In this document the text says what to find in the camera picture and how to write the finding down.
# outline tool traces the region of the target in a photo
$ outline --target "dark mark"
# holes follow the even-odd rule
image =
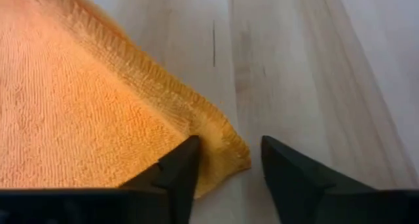
[[[215,20],[212,22],[212,66],[215,67]]]

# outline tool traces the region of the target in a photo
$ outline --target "orange towel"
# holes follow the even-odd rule
[[[0,187],[116,187],[192,134],[196,196],[249,168],[226,117],[87,0],[0,10]]]

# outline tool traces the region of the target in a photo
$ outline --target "wood grain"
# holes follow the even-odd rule
[[[417,187],[415,0],[93,0],[229,117],[253,168],[192,223],[277,223],[262,135],[378,188]]]

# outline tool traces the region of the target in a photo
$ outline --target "black plastic part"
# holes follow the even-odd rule
[[[419,223],[418,191],[377,191],[269,136],[261,146],[283,224]]]
[[[158,176],[154,176],[153,171],[146,170],[121,187],[137,189],[144,184],[150,184],[166,190],[170,201],[171,223],[188,223],[198,181],[199,158],[200,139],[198,136],[191,136],[154,165],[159,167]]]
[[[118,189],[0,190],[0,224],[188,223],[199,155],[192,136]]]

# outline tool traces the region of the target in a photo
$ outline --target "microfiber towel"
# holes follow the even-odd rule
[[[190,135],[195,197],[250,167],[227,118],[88,0],[0,0],[0,187],[118,187]]]

